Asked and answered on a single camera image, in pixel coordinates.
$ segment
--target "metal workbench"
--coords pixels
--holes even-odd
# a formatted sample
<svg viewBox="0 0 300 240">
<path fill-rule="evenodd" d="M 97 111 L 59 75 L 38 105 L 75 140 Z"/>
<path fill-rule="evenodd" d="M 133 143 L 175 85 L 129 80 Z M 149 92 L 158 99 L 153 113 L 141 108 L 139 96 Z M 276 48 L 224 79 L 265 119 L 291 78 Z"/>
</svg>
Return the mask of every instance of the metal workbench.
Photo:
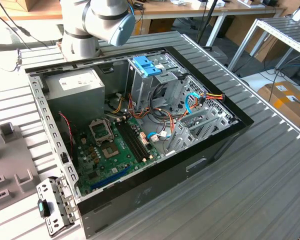
<svg viewBox="0 0 300 240">
<path fill-rule="evenodd" d="M 132 37 L 106 55 L 174 46 L 255 121 L 220 160 L 98 233 L 93 239 L 294 240 L 300 235 L 300 130 L 186 35 Z M 24 65 L 62 62 L 57 48 L 22 52 Z M 40 178 L 58 174 L 26 80 L 0 91 L 0 124 L 19 125 Z M 49 239 L 34 194 L 0 211 L 0 240 Z M 55 239 L 85 239 L 75 225 Z"/>
<path fill-rule="evenodd" d="M 256 43 L 256 45 L 254 46 L 254 48 L 252 49 L 250 53 L 251 56 L 255 55 L 255 53 L 259 50 L 260 46 L 264 43 L 268 35 L 272 35 L 275 38 L 287 44 L 288 46 L 290 46 L 290 49 L 279 61 L 276 68 L 279 68 L 282 65 L 282 63 L 286 60 L 286 58 L 293 50 L 296 50 L 300 53 L 300 23 L 299 22 L 295 22 L 290 17 L 256 19 L 253 25 L 251 26 L 250 30 L 248 31 L 247 35 L 245 36 L 244 40 L 242 41 L 236 54 L 234 55 L 231 63 L 229 64 L 228 69 L 230 71 L 232 71 L 236 66 L 239 58 L 241 57 L 250 39 L 253 37 L 253 35 L 255 34 L 258 28 L 263 29 L 264 32 L 261 35 L 258 42 Z"/>
</svg>

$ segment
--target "blue pcie slot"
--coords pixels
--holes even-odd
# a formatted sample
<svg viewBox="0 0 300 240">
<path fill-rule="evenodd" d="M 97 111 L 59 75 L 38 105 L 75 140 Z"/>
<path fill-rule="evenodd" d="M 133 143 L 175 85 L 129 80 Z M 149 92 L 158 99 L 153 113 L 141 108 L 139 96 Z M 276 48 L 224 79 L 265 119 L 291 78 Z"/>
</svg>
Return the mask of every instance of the blue pcie slot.
<svg viewBox="0 0 300 240">
<path fill-rule="evenodd" d="M 127 171 L 129 170 L 130 167 L 131 166 L 125 168 L 124 170 L 122 170 L 122 171 L 120 171 L 120 172 L 118 172 L 118 173 L 116 173 L 112 176 L 107 177 L 106 179 L 103 179 L 103 180 L 93 184 L 92 186 L 90 186 L 91 191 L 93 189 L 99 189 L 99 188 L 101 188 L 101 187 L 103 187 L 103 186 L 105 186 L 105 185 L 107 185 L 111 182 L 114 182 L 115 180 L 121 178 L 122 176 L 124 176 L 127 173 Z"/>
</svg>

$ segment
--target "table leg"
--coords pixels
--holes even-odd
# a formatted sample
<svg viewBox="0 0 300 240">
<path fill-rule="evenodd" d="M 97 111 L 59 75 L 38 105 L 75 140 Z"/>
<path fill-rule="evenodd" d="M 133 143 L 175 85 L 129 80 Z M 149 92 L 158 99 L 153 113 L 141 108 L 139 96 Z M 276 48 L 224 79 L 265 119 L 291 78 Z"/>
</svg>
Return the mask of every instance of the table leg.
<svg viewBox="0 0 300 240">
<path fill-rule="evenodd" d="M 214 41 L 216 40 L 218 32 L 219 32 L 222 24 L 224 23 L 225 18 L 226 18 L 226 15 L 221 15 L 221 16 L 217 17 L 217 20 L 214 24 L 214 27 L 212 29 L 212 32 L 211 32 L 210 37 L 208 39 L 208 42 L 206 43 L 207 47 L 211 47 L 214 44 Z"/>
<path fill-rule="evenodd" d="M 254 48 L 252 49 L 252 51 L 250 52 L 250 56 L 254 56 L 256 54 L 256 52 L 260 49 L 261 45 L 264 44 L 267 36 L 269 35 L 268 32 L 264 31 L 261 35 L 261 37 L 259 38 L 259 40 L 256 42 Z"/>
<path fill-rule="evenodd" d="M 277 9 L 277 12 L 274 14 L 274 18 L 280 17 L 280 15 L 283 13 L 282 9 Z M 250 52 L 250 56 L 254 56 L 256 52 L 260 49 L 261 45 L 264 44 L 265 39 L 268 35 L 268 32 L 264 31 L 261 37 L 259 38 L 258 42 L 255 44 L 254 48 Z"/>
<path fill-rule="evenodd" d="M 241 57 L 242 53 L 244 52 L 244 50 L 246 49 L 250 39 L 252 38 L 252 36 L 255 34 L 256 30 L 257 30 L 257 21 L 258 19 L 256 19 L 254 21 L 254 23 L 252 24 L 250 30 L 248 31 L 247 35 L 245 36 L 245 38 L 243 39 L 239 49 L 236 51 L 232 61 L 230 62 L 229 66 L 228 66 L 228 70 L 232 71 L 234 69 L 234 67 L 236 66 L 239 58 Z"/>
<path fill-rule="evenodd" d="M 277 63 L 275 66 L 276 69 L 280 68 L 280 66 L 284 63 L 284 61 L 287 59 L 287 57 L 292 53 L 294 49 L 292 47 L 289 48 L 289 50 L 285 53 L 285 55 L 281 58 L 281 60 Z"/>
</svg>

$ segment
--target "green motherboard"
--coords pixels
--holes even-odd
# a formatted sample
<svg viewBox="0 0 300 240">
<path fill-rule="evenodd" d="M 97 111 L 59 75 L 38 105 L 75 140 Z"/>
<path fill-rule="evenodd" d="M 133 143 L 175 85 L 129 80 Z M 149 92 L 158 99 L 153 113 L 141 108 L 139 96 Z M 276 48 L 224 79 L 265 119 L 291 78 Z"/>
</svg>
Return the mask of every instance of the green motherboard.
<svg viewBox="0 0 300 240">
<path fill-rule="evenodd" d="M 150 142 L 146 146 L 143 145 L 143 139 L 140 137 L 142 130 L 136 119 L 129 118 L 124 123 L 112 122 L 107 126 L 114 137 L 111 141 L 96 143 L 95 137 L 100 138 L 108 134 L 102 125 L 92 128 L 95 136 L 89 127 L 81 129 L 82 132 L 74 136 L 78 160 L 76 170 L 79 175 L 77 185 L 82 196 L 161 158 Z M 133 133 L 134 136 L 126 135 L 127 132 Z M 142 149 L 136 150 L 136 146 L 142 146 Z M 140 156 L 142 152 L 149 157 Z"/>
</svg>

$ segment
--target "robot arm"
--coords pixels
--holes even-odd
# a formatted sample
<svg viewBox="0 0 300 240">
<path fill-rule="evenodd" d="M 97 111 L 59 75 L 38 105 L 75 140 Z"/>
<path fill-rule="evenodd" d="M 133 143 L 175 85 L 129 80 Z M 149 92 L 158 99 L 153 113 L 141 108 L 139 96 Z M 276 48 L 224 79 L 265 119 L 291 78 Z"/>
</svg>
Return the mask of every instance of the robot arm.
<svg viewBox="0 0 300 240">
<path fill-rule="evenodd" d="M 62 53 L 68 61 L 100 54 L 98 39 L 122 46 L 136 19 L 126 0 L 61 0 L 64 35 Z"/>
</svg>

